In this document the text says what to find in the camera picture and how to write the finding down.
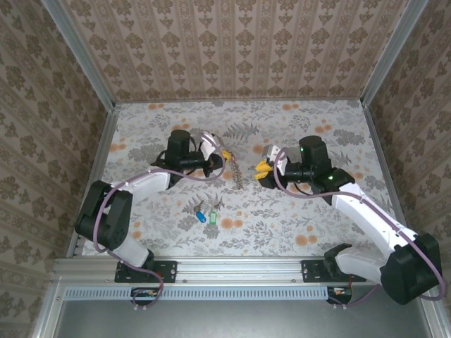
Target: black mounting bracket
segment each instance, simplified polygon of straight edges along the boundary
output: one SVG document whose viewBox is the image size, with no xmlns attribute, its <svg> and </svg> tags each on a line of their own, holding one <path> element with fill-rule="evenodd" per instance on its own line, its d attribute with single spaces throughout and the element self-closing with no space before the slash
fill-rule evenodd
<svg viewBox="0 0 451 338">
<path fill-rule="evenodd" d="M 152 268 L 165 283 L 175 283 L 177 277 L 177 261 L 154 261 Z M 116 275 L 114 276 L 116 283 L 158 283 L 158 280 L 149 273 L 141 273 L 118 263 L 116 267 Z"/>
<path fill-rule="evenodd" d="M 302 280 L 304 283 L 346 283 L 350 281 L 350 277 L 353 282 L 365 282 L 366 279 L 356 276 L 347 275 L 340 272 L 339 274 L 330 275 L 324 264 L 324 258 L 320 259 L 307 259 L 301 261 L 302 267 Z"/>
</svg>

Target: floral wallpaper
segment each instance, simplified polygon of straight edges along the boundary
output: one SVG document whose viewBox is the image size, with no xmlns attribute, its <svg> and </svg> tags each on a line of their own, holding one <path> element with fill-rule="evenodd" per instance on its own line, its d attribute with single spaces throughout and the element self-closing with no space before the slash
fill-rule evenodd
<svg viewBox="0 0 451 338">
<path fill-rule="evenodd" d="M 215 101 L 123 104 L 103 180 L 126 180 L 146 170 L 167 147 L 171 130 L 188 130 L 199 144 L 203 130 L 216 133 L 236 157 L 242 189 L 233 168 L 213 182 L 183 179 L 164 192 L 134 204 L 132 236 L 160 256 L 311 256 L 349 242 L 373 250 L 371 240 L 325 201 L 294 199 L 264 189 L 254 179 L 267 144 L 290 148 L 300 160 L 300 138 L 320 135 L 333 164 L 346 169 L 385 210 L 391 202 L 366 125 L 354 101 Z M 201 170 L 194 172 L 201 177 Z M 309 185 L 302 184 L 305 191 Z M 193 208 L 201 205 L 207 222 Z M 218 220 L 208 222 L 217 205 Z M 97 254 L 86 242 L 84 255 Z"/>
<path fill-rule="evenodd" d="M 430 0 L 370 107 L 407 222 L 439 240 L 448 284 L 450 44 L 451 1 Z M 451 308 L 451 296 L 445 303 Z"/>
<path fill-rule="evenodd" d="M 359 97 L 408 0 L 63 0 L 116 101 Z"/>
<path fill-rule="evenodd" d="M 105 115 L 40 1 L 0 1 L 0 337 L 32 331 Z"/>
</svg>

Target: gray metal panel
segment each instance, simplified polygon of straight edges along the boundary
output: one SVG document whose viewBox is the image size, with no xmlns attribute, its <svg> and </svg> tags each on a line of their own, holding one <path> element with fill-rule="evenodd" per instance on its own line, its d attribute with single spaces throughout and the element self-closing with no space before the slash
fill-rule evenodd
<svg viewBox="0 0 451 338">
<path fill-rule="evenodd" d="M 133 287 L 68 287 L 64 301 L 131 300 Z M 164 288 L 159 301 L 326 300 L 327 287 L 180 287 Z M 136 297 L 137 300 L 148 299 Z"/>
<path fill-rule="evenodd" d="M 73 55 L 77 59 L 81 68 L 86 74 L 92 88 L 94 88 L 100 101 L 105 106 L 108 113 L 113 112 L 114 95 L 106 85 L 99 69 L 89 54 L 89 48 L 85 46 L 76 29 L 73 26 L 70 16 L 66 13 L 61 1 L 42 0 L 47 8 L 51 18 L 56 23 L 59 31 L 63 35 L 64 40 L 70 47 Z"/>
<path fill-rule="evenodd" d="M 410 32 L 414 28 L 427 3 L 428 0 L 411 0 L 407 4 L 399 23 L 396 25 L 392 36 L 388 40 L 387 46 L 385 46 L 385 49 L 374 68 L 373 74 L 371 74 L 371 77 L 362 92 L 361 100 L 368 106 L 376 95 L 376 92 L 379 90 L 385 76 L 387 76 L 389 69 L 395 62 L 402 46 L 404 46 L 404 43 L 409 37 Z"/>
<path fill-rule="evenodd" d="M 418 301 L 399 306 L 377 292 L 356 308 L 325 301 L 69 301 L 55 337 L 432 337 Z"/>
</svg>

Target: patterned wall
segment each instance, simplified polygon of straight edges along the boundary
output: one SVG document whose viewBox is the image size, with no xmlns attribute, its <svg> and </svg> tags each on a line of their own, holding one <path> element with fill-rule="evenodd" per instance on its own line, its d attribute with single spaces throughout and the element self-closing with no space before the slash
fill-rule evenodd
<svg viewBox="0 0 451 338">
<path fill-rule="evenodd" d="M 360 96 L 407 0 L 63 0 L 116 101 Z"/>
<path fill-rule="evenodd" d="M 0 337 L 65 256 L 106 112 L 39 1 L 0 1 Z"/>
<path fill-rule="evenodd" d="M 450 45 L 451 1 L 430 0 L 370 107 L 407 221 L 440 240 L 448 281 Z"/>
</svg>

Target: gray leaf pattern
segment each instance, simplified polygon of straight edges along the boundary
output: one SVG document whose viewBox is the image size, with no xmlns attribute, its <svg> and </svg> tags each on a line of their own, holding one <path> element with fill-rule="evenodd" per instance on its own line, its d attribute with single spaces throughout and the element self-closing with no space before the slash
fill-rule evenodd
<svg viewBox="0 0 451 338">
<path fill-rule="evenodd" d="M 346 119 L 345 127 L 340 118 Z M 326 247 L 343 242 L 373 249 L 351 220 L 323 200 L 294 199 L 277 189 L 264 189 L 254 179 L 267 144 L 288 147 L 290 158 L 300 161 L 298 141 L 312 134 L 323 137 L 334 165 L 353 175 L 376 203 L 392 212 L 357 100 L 123 104 L 103 180 L 124 180 L 146 170 L 166 148 L 174 129 L 188 130 L 197 145 L 204 130 L 219 135 L 235 155 L 243 188 L 236 188 L 233 167 L 226 163 L 223 177 L 213 182 L 183 179 L 164 192 L 149 192 L 147 199 L 133 205 L 129 231 L 157 255 L 319 256 Z M 204 176 L 201 170 L 192 175 Z M 4 194 L 16 195 L 13 182 Z M 193 211 L 200 201 L 206 223 Z M 211 210 L 219 203 L 217 223 L 210 225 Z M 33 254 L 37 255 L 25 252 L 29 264 L 39 259 Z M 96 254 L 92 243 L 86 242 L 84 254 Z"/>
</svg>

